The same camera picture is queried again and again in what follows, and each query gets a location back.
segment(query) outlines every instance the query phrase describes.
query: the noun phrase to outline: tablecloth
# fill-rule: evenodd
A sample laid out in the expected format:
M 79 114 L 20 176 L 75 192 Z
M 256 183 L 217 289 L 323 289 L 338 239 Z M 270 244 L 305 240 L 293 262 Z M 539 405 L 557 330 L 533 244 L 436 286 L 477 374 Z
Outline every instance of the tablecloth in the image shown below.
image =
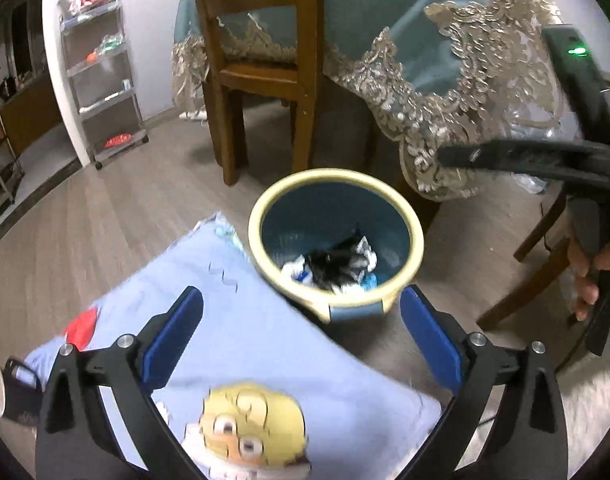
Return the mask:
M 220 21 L 228 59 L 295 61 L 294 7 Z M 562 100 L 540 39 L 549 23 L 560 23 L 553 0 L 325 0 L 323 73 L 363 98 L 399 143 L 413 188 L 467 197 L 475 179 L 438 168 L 439 146 L 558 122 Z M 176 104 L 192 110 L 208 70 L 194 0 L 180 0 L 174 40 Z

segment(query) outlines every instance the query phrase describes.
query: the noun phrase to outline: black cable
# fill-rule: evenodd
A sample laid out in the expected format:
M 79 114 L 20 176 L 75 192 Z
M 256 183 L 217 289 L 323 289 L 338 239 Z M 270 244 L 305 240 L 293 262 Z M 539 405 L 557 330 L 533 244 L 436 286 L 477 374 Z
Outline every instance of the black cable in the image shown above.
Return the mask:
M 594 312 L 596 312 L 597 309 L 602 308 L 602 304 L 605 303 L 605 301 L 607 301 L 608 297 L 610 297 L 610 287 L 609 287 L 608 292 L 606 294 L 601 295 L 600 298 L 598 299 L 599 305 L 594 306 Z M 572 346 L 572 349 L 569 352 L 567 352 L 567 354 L 565 355 L 563 360 L 560 361 L 560 364 L 556 368 L 554 368 L 554 373 L 556 375 L 558 375 L 560 370 L 565 368 L 568 365 L 569 361 L 572 360 L 574 355 L 576 355 L 576 352 L 578 352 L 578 349 L 581 347 L 581 344 L 584 342 L 585 338 L 587 338 L 587 334 L 589 333 L 589 330 L 592 328 L 592 326 L 594 326 L 597 319 L 598 319 L 598 316 L 592 316 L 592 319 L 587 324 L 587 326 L 584 328 L 580 337 L 576 340 L 576 342 L 574 343 L 574 346 Z M 485 424 L 487 424 L 488 422 L 491 422 L 495 418 L 496 418 L 495 415 L 490 416 L 490 417 L 486 418 L 485 420 L 479 422 L 477 427 L 480 428 L 481 426 L 484 426 Z

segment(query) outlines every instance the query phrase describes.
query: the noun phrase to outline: pillow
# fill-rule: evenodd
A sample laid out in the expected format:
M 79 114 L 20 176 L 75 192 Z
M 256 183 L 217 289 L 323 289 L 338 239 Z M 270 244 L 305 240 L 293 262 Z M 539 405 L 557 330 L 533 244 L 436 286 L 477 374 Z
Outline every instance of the pillow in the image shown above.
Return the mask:
M 435 399 L 365 366 L 290 307 L 221 215 L 95 302 L 87 349 L 137 334 L 188 285 L 203 294 L 204 315 L 152 400 L 209 478 L 391 478 L 438 421 Z M 43 384 L 63 342 L 55 338 L 26 359 Z M 101 393 L 125 458 L 144 468 L 111 390 Z

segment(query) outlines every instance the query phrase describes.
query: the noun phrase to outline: blue gripper pad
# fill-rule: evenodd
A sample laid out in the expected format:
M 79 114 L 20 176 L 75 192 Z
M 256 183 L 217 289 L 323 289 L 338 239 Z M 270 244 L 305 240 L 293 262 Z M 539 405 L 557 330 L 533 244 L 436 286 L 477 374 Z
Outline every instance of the blue gripper pad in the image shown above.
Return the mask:
M 461 354 L 438 323 L 437 314 L 415 285 L 403 290 L 400 296 L 400 315 L 407 330 L 440 386 L 450 389 L 456 395 L 462 382 Z
M 202 308 L 200 290 L 188 286 L 169 310 L 168 321 L 143 354 L 140 377 L 145 389 L 158 390 L 167 384 L 202 319 Z

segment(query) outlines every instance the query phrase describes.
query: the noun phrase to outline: trash can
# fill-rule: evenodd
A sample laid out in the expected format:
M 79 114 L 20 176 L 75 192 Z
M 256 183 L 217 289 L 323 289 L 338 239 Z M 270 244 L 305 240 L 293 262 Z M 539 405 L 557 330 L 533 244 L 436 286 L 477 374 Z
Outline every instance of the trash can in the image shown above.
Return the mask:
M 329 249 L 356 228 L 378 257 L 376 288 L 334 294 L 280 273 L 284 263 Z M 326 323 L 389 311 L 412 281 L 424 248 L 418 217 L 402 195 L 369 175 L 337 169 L 302 171 L 267 189 L 254 205 L 248 236 L 265 279 Z

